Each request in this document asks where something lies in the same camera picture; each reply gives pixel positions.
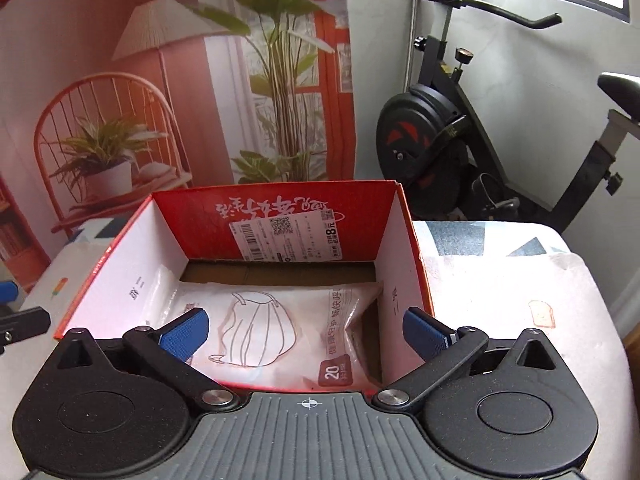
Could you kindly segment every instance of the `bookshelf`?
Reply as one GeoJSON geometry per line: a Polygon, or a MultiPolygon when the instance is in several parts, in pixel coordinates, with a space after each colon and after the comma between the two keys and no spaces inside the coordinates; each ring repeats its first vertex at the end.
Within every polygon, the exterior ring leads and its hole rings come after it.
{"type": "Polygon", "coordinates": [[[50,264],[24,216],[0,178],[0,259],[15,281],[29,292],[50,264]]]}

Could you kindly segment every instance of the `crosshair mark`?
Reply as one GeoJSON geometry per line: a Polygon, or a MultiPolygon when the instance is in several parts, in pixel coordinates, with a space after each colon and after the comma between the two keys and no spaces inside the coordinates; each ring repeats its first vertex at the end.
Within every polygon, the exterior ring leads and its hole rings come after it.
{"type": "Polygon", "coordinates": [[[318,402],[317,400],[309,397],[298,404],[302,404],[306,409],[310,410],[311,408],[315,408],[318,404],[322,404],[322,402],[318,402]]]}

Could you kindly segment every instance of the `white plant pot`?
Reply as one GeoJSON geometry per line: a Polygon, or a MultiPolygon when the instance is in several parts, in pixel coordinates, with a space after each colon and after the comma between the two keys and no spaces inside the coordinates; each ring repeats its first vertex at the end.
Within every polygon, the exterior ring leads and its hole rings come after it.
{"type": "Polygon", "coordinates": [[[113,168],[84,178],[89,194],[98,199],[127,194],[133,190],[131,183],[131,162],[126,160],[113,168]]]}

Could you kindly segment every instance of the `face mask package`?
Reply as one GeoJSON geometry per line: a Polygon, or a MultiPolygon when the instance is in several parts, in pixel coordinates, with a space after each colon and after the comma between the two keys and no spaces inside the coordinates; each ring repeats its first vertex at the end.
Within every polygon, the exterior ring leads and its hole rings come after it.
{"type": "Polygon", "coordinates": [[[190,359],[229,387],[288,392],[374,392],[361,318],[381,283],[255,286],[179,281],[161,266],[145,302],[158,328],[200,307],[209,337],[190,359]]]}

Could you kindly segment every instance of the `cardboard box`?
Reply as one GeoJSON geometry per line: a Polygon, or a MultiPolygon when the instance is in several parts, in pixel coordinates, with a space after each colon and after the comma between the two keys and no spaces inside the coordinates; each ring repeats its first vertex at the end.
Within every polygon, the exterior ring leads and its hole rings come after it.
{"type": "Polygon", "coordinates": [[[255,184],[154,193],[107,248],[56,336],[62,337],[67,327],[82,326],[95,338],[120,337],[144,324],[143,307],[160,265],[189,282],[383,282],[377,311],[371,309],[363,320],[368,361],[374,368],[380,362],[383,383],[422,363],[402,338],[402,315],[410,306],[429,313],[433,309],[411,217],[395,182],[255,184]],[[291,236],[281,232],[285,224],[291,236]],[[305,251],[292,247],[297,240],[305,251]]]}

